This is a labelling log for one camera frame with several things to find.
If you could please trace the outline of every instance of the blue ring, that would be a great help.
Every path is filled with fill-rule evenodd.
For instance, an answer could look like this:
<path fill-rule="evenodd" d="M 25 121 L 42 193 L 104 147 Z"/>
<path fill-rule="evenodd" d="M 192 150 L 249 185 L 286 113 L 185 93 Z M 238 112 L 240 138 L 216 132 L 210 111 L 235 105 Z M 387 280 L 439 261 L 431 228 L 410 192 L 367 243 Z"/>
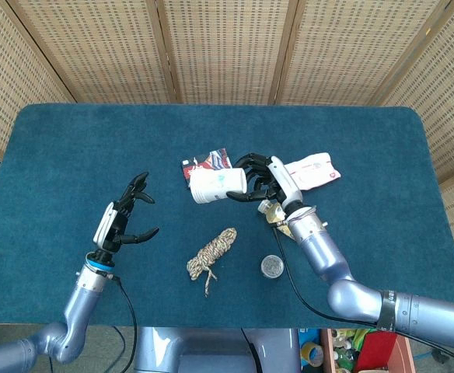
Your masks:
<path fill-rule="evenodd" d="M 90 264 L 91 266 L 95 267 L 95 268 L 99 268 L 100 270 L 105 270 L 106 272 L 111 272 L 113 270 L 113 267 L 104 266 L 104 265 L 102 265 L 100 263 L 93 262 L 93 261 L 88 260 L 88 259 L 87 259 L 87 263 Z"/>

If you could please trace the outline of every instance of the tied rope bundle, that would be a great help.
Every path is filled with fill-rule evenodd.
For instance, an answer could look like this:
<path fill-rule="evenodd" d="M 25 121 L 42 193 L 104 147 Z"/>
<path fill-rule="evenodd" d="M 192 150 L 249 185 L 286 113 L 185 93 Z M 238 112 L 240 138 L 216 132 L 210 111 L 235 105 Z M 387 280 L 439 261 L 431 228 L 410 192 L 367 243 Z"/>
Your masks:
<path fill-rule="evenodd" d="M 195 281 L 200 274 L 206 270 L 208 278 L 204 284 L 204 296 L 208 297 L 208 287 L 210 286 L 210 278 L 217 280 L 217 277 L 211 272 L 210 266 L 222 255 L 227 253 L 230 246 L 236 239 L 237 232 L 234 228 L 227 228 L 219 236 L 208 243 L 203 249 L 197 252 L 197 255 L 187 262 L 187 271 L 190 279 Z"/>

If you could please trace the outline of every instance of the blue tablecloth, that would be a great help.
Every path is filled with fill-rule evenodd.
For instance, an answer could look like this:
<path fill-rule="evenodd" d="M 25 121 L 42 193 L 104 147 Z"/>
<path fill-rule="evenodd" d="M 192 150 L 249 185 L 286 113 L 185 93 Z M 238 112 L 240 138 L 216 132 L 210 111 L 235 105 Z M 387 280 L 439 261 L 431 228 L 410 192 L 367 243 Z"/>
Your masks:
<path fill-rule="evenodd" d="M 418 115 L 407 108 L 43 104 L 16 119 L 0 172 L 0 322 L 51 322 L 62 310 L 107 204 L 148 170 L 155 205 L 137 204 L 127 233 L 152 226 L 146 244 L 115 256 L 142 326 L 335 326 L 305 309 L 288 278 L 269 280 L 260 261 L 278 253 L 257 204 L 195 204 L 180 168 L 226 147 L 284 162 L 329 152 L 341 179 L 304 193 L 347 257 L 354 276 L 454 302 L 454 243 Z M 219 234 L 238 238 L 192 282 L 186 262 Z M 304 297 L 327 306 L 327 285 L 284 238 Z M 93 323 L 130 325 L 108 284 Z"/>

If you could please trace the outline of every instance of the black strap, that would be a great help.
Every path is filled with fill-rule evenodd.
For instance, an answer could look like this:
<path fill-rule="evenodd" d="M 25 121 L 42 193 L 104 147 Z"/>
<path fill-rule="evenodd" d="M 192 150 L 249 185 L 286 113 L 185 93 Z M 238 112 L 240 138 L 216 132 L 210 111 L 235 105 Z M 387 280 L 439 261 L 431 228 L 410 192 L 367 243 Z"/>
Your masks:
<path fill-rule="evenodd" d="M 382 307 L 377 320 L 377 329 L 388 332 L 395 331 L 395 304 L 396 292 L 394 290 L 381 291 Z"/>

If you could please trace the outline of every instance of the small metal tin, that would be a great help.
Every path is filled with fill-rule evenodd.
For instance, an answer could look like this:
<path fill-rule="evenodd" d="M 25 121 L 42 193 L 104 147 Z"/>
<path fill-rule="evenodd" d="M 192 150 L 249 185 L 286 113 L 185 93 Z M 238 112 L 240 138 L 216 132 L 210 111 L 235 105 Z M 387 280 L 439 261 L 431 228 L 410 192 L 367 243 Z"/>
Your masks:
<path fill-rule="evenodd" d="M 284 263 L 277 255 L 267 255 L 261 261 L 261 273 L 266 278 L 277 278 L 284 272 Z"/>

